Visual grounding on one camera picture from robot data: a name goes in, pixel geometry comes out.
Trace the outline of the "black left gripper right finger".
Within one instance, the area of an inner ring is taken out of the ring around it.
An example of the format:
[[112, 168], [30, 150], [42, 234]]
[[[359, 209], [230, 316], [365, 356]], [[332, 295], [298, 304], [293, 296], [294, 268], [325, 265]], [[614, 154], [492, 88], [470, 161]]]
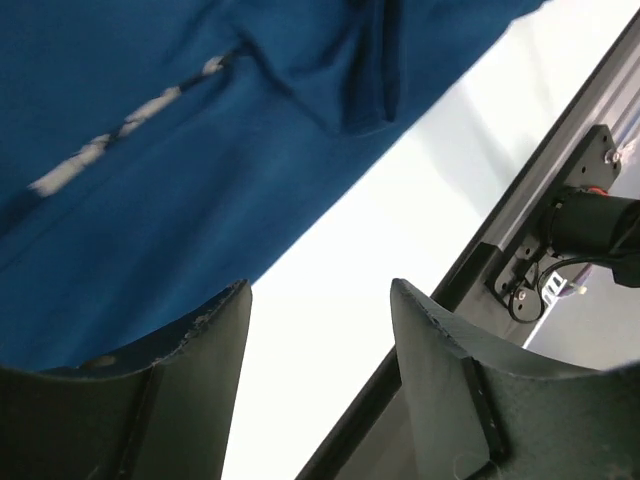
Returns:
[[639, 367], [541, 356], [396, 279], [391, 315], [423, 479], [635, 479]]

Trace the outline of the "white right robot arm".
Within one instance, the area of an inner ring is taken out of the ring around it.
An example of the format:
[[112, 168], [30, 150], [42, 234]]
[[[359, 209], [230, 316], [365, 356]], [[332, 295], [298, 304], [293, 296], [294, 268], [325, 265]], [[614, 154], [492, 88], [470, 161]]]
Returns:
[[639, 286], [639, 201], [577, 191], [548, 211], [545, 244], [563, 258], [611, 271], [619, 286]]

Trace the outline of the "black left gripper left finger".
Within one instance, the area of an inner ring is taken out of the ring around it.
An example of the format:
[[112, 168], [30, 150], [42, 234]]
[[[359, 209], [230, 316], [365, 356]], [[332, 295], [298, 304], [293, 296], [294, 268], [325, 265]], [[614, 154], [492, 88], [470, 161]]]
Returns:
[[5, 479], [217, 479], [247, 341], [238, 281], [80, 367], [1, 371]]

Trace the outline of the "navy blue t shirt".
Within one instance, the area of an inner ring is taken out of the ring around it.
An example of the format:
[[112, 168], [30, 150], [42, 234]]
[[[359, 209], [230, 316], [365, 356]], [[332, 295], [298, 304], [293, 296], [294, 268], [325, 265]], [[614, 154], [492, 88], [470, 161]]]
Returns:
[[5, 1], [1, 362], [258, 279], [536, 1]]

